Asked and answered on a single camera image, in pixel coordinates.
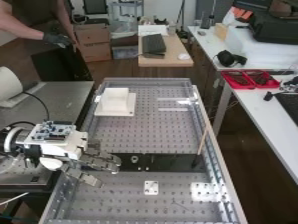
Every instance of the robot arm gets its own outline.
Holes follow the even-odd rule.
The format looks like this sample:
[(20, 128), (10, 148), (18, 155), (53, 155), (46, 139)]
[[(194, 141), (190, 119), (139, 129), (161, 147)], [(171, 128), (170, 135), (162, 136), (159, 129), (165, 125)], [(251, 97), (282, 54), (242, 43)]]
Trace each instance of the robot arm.
[(121, 159), (101, 151), (98, 142), (88, 143), (88, 133), (76, 131), (69, 122), (46, 121), (32, 130), (6, 127), (0, 132), (0, 151), (1, 148), (4, 154), (14, 157), (24, 154), (26, 167), (41, 163), (46, 169), (61, 170), (94, 187), (101, 187), (102, 181), (81, 168), (115, 174), (121, 165)]

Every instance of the floor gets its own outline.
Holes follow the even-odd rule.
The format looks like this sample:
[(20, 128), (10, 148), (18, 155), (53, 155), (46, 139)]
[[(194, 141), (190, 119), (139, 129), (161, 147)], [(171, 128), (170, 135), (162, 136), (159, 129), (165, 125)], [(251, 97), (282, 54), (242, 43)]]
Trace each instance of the floor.
[[(187, 77), (207, 101), (213, 68), (195, 45), (191, 53), (195, 65), (187, 69), (141, 69), (135, 59), (88, 67), (97, 85), (105, 77)], [(21, 81), (38, 80), (21, 40), (0, 47), (0, 66), (12, 68)], [(248, 223), (296, 224), (298, 187), (239, 105), (226, 112), (218, 142)]]

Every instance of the person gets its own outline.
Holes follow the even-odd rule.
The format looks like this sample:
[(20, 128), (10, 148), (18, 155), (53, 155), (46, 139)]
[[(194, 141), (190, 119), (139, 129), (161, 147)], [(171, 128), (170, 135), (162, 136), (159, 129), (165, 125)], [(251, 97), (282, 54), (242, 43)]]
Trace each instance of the person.
[[(54, 33), (52, 28), (33, 28), (54, 20), (68, 36)], [(64, 0), (0, 0), (0, 30), (20, 38), (78, 47)]]
[(0, 0), (0, 30), (24, 38), (41, 81), (92, 81), (64, 3)]

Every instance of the white table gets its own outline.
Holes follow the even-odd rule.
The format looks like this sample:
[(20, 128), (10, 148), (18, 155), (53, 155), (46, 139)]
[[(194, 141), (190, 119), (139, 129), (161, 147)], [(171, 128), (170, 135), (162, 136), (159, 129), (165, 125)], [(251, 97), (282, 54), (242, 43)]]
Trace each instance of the white table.
[[(199, 36), (198, 35), (198, 30), (199, 31), (203, 31), (206, 33), (205, 36)], [(225, 41), (222, 41), (214, 34), (214, 27), (211, 27), (209, 30), (203, 30), (203, 29), (199, 29), (198, 27), (195, 26), (189, 26), (189, 31), (190, 31), (190, 35), (195, 38), (195, 41), (198, 42), (203, 52), (205, 52), (205, 55), (206, 57), (209, 58), (211, 64), (213, 64), (213, 67), (215, 69), (215, 77), (217, 79), (214, 80), (214, 85), (213, 85), (213, 93), (211, 93), (211, 97), (210, 97), (210, 102), (207, 103), (209, 104), (209, 110), (207, 110), (207, 113), (209, 113), (209, 116), (211, 115), (211, 111), (213, 111), (213, 108), (214, 108), (214, 101), (215, 101), (215, 96), (218, 95), (218, 84), (219, 85), (225, 85), (225, 81), (223, 79), (221, 78), (221, 74), (219, 72), (221, 71), (225, 71), (225, 70), (266, 70), (266, 71), (284, 71), (284, 70), (288, 70), (290, 68), (290, 64), (275, 64), (275, 63), (268, 63), (268, 64), (264, 64), (264, 63), (254, 63), (251, 64), (250, 61), (248, 61), (248, 58), (247, 58), (247, 63), (244, 65), (241, 65), (241, 64), (237, 64), (234, 67), (231, 68), (227, 68), (225, 66), (221, 65), (215, 55), (223, 51), (223, 50), (227, 50), (233, 53), (233, 51), (229, 49)]]
[[(274, 76), (274, 78), (284, 82), (291, 80), (294, 75)], [(276, 98), (272, 97), (270, 101), (263, 100), (267, 91), (272, 93), (280, 92), (279, 89), (237, 90), (231, 89), (230, 85), (225, 83), (213, 130), (215, 133), (219, 131), (226, 105), (233, 93), (298, 184), (298, 126)]]
[[(237, 65), (233, 68), (223, 67), (214, 56), (222, 50), (230, 50), (225, 42), (214, 35), (214, 28), (209, 30), (201, 30), (206, 33), (206, 36), (199, 36), (197, 27), (189, 27), (189, 31), (194, 36), (209, 60), (217, 72), (223, 70), (266, 70), (266, 71), (280, 71), (288, 70), (290, 65), (278, 64), (250, 64), (248, 60), (244, 66)], [(274, 76), (276, 80), (290, 80), (292, 75)], [(223, 82), (223, 91), (215, 113), (215, 119), (213, 123), (214, 134), (218, 135), (222, 120), (225, 117), (226, 108), (231, 93), (234, 93), (242, 107), (244, 108), (259, 132), (262, 133), (271, 149), (274, 150), (283, 166), (286, 167), (294, 181), (298, 184), (298, 150), (296, 150), (296, 139), (298, 139), (298, 126), (291, 120), (283, 107), (276, 101), (275, 97), (271, 101), (263, 101), (263, 97), (271, 91), (272, 93), (279, 90), (271, 89), (254, 89), (254, 90), (234, 90), (230, 85)]]
[[(203, 31), (206, 33), (205, 36), (199, 36), (197, 31)], [(189, 26), (189, 31), (191, 36), (195, 38), (195, 41), (198, 42), (209, 60), (213, 63), (213, 66), (217, 71), (225, 71), (225, 70), (254, 70), (260, 69), (266, 71), (279, 71), (279, 70), (288, 70), (291, 64), (275, 64), (275, 63), (254, 63), (251, 64), (248, 62), (242, 66), (241, 64), (237, 64), (233, 68), (227, 68), (221, 65), (215, 55), (223, 51), (227, 50), (233, 53), (233, 51), (229, 49), (225, 41), (222, 41), (214, 34), (214, 27), (211, 27), (209, 30), (199, 29), (195, 26)]]

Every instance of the dark shirt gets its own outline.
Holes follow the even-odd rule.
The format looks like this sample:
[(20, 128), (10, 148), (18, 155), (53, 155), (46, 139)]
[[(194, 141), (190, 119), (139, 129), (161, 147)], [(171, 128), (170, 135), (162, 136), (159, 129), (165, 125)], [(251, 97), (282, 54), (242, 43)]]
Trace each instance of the dark shirt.
[(54, 18), (57, 0), (2, 0), (12, 5), (13, 16), (28, 26)]

